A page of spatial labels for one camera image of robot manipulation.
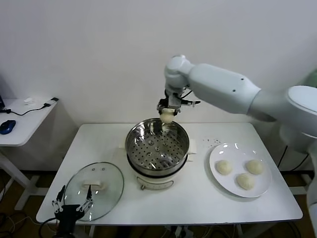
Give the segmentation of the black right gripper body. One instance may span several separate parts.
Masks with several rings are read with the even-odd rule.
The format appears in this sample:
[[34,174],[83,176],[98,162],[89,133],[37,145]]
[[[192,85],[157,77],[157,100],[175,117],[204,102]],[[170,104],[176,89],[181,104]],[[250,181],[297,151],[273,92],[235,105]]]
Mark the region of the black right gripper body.
[[182,105],[182,99],[174,96],[169,96],[164,99],[160,99],[158,105],[164,106],[164,109],[180,109]]

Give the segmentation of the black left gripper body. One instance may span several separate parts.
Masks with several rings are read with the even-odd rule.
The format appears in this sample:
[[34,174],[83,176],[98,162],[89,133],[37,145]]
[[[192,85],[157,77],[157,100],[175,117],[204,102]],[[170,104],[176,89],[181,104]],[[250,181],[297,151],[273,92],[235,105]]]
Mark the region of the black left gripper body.
[[81,211],[80,205],[62,205],[55,210],[54,214],[56,219],[60,222],[76,222],[84,217],[84,212]]

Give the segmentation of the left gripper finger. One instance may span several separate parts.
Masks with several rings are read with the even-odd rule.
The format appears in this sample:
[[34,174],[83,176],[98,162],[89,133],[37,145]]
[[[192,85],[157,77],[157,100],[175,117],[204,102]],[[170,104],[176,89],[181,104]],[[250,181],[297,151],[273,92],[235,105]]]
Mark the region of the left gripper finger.
[[77,208],[77,211],[86,213],[93,205],[91,185],[89,185],[85,202]]
[[62,187],[62,189],[58,192],[56,199],[52,201],[52,206],[54,208],[54,213],[59,213],[59,212],[63,211],[62,201],[63,201],[63,198],[64,198],[65,188],[66,188],[66,186],[64,185]]

